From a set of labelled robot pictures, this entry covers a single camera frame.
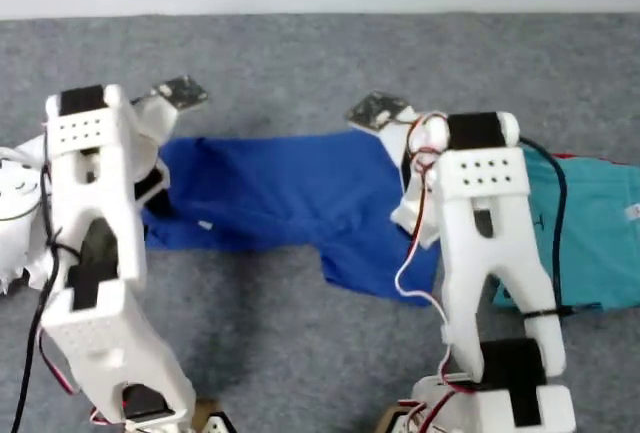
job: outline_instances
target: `fabric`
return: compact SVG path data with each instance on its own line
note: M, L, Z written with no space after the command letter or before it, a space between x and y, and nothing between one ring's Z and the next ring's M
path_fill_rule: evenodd
M145 212L150 248L243 251L311 244L328 282L399 298L393 280L409 237L389 220L402 190L377 138L358 131L264 140L186 138L167 144L161 156L171 170L177 218ZM403 287L430 291L439 255L439 243L420 249Z
M560 272L565 305L603 309L640 304L640 168L559 155L568 184ZM525 149L531 215L540 259L552 274L553 231L560 188L549 163ZM494 302L512 305L504 287Z

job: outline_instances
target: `gray carpet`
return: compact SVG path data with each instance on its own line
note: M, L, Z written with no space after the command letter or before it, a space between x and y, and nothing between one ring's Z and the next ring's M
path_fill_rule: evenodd
M640 158L640 16L142 17L0 23L0 144L39 133L50 93L119 82L131 95L188 72L211 93L178 135L345 128L374 88L419 108L516 113L554 151ZM311 248L149 255L145 309L202 396L242 432L369 433L433 372L437 315L324 283ZM8 431L36 294L0 299L0 430ZM519 330L488 306L485 337ZM581 432L640 422L640 311L564 324ZM38 360L22 431L94 431Z

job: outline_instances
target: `teal cloth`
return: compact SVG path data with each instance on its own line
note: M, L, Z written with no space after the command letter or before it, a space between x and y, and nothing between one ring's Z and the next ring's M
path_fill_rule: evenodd
M553 230L560 188L553 168L525 150L529 199L540 259L551 276ZM565 305L598 303L603 309L640 304L640 218L627 210L640 205L640 168L606 160L558 159L568 183L560 248ZM501 285L494 297L512 306Z

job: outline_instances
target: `black wire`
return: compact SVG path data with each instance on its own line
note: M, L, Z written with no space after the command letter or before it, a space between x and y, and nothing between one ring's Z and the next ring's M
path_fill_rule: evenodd
M22 373L22 384L20 385L20 396L18 398L18 406L16 406L16 412L13 417L13 426L11 427L11 433L18 433L20 430L20 424L22 423L22 415L24 413L24 407L27 402L27 392L29 391L29 380L31 379L31 367L33 366L33 354L35 351L36 338L38 335L38 327L40 326L40 320L42 319L42 313L47 306L47 301L51 295L51 290L58 277L58 271L60 269L60 256L58 254L59 249L73 254L76 258L80 257L80 254L70 247L60 245L56 242L57 234L53 233L53 226L51 223L51 214L49 211L46 177L50 177L48 167L48 145L47 145L47 133L44 134L44 164L40 170L40 203L42 206L42 218L44 222L44 229L47 236L47 246L51 250L51 256L53 257L53 268L51 275L47 279L38 297L38 305L36 311L33 314L31 320L31 327L29 328L29 338L27 340L27 353L24 360L24 371Z
M551 250L551 268L553 275L553 295L556 300L556 308L560 316L567 316L573 313L570 306L564 305L562 302L562 278L560 275L560 242L562 240L562 227L564 225L564 214L567 208L567 177L564 174L560 163L549 153L543 146L535 141L520 137L520 141L530 146L540 154L553 167L558 177L558 185L560 186L560 197L558 199L558 212L556 214L556 223L553 229L553 247Z

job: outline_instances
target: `metal plate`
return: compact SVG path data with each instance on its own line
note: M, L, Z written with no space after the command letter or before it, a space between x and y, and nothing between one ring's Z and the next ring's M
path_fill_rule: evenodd
M408 106L403 98L373 91L347 112L346 119L354 126L377 133Z
M153 87L153 93L162 96L178 111L204 103L209 94L190 76L184 75Z

